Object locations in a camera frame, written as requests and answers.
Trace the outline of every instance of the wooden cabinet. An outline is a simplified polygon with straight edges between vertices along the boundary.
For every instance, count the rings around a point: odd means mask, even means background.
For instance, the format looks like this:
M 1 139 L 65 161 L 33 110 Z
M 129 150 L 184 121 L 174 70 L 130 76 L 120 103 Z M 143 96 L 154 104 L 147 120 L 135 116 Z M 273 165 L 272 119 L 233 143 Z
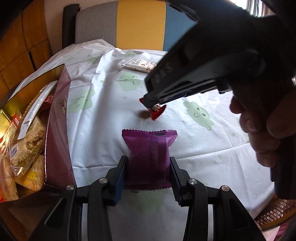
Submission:
M 50 57 L 44 0 L 34 0 L 0 41 L 0 100 Z

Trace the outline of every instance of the red candy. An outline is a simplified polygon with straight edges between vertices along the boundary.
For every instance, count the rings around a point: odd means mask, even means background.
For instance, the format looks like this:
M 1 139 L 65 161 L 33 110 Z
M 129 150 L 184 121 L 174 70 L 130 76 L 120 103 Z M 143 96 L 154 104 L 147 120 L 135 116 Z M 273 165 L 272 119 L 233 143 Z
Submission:
M 140 98 L 139 101 L 141 103 L 143 103 L 143 98 Z M 166 108 L 166 104 L 163 105 L 162 107 L 160 106 L 157 106 L 157 105 L 154 105 L 154 107 L 157 109 L 157 110 L 154 110 L 153 107 L 148 107 L 147 109 L 149 110 L 149 112 L 151 113 L 151 119 L 154 121 L 156 120 L 165 110 Z

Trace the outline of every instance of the open box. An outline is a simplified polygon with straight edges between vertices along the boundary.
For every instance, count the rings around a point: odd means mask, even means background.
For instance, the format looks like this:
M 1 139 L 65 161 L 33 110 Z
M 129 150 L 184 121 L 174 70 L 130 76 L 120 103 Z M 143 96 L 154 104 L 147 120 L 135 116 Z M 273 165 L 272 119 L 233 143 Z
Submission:
M 0 225 L 21 241 L 28 239 L 62 188 L 76 184 L 67 137 L 67 99 L 71 78 L 60 65 L 39 76 L 15 94 L 0 112 L 0 138 L 14 114 L 24 113 L 36 94 L 47 84 L 58 80 L 49 111 L 45 134 L 45 178 L 41 190 L 29 192 L 18 187 L 21 198 L 0 203 Z

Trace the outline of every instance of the woven basket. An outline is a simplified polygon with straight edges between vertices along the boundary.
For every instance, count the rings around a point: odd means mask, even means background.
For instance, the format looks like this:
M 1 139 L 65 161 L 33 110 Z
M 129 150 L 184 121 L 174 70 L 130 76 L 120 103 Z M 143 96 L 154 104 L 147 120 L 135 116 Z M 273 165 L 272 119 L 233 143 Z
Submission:
M 266 208 L 255 218 L 263 231 L 278 226 L 296 213 L 296 200 L 284 200 L 274 197 Z

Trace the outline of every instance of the white tablecloth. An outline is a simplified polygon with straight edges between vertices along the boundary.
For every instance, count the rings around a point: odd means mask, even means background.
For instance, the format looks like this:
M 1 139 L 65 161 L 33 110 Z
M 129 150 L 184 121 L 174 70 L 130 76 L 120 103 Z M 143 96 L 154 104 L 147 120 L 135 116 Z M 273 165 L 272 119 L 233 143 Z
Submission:
M 72 78 L 68 139 L 78 186 L 104 177 L 122 155 L 129 156 L 122 129 L 177 130 L 170 155 L 179 167 L 207 186 L 228 185 L 255 217 L 273 195 L 273 184 L 269 169 L 256 162 L 248 137 L 238 124 L 239 116 L 229 111 L 232 93 L 211 91 L 181 98 L 168 103 L 156 121 L 145 117 L 139 98 L 147 92 L 146 74 L 122 64 L 132 58 L 158 63 L 165 53 L 120 50 L 103 40 L 72 45 L 26 78 L 16 92 L 51 68 L 66 64 Z M 125 190 L 119 204 L 108 208 L 113 240 L 182 240 L 187 210 L 178 206 L 171 189 Z M 85 225 L 84 212 L 83 240 L 87 239 Z

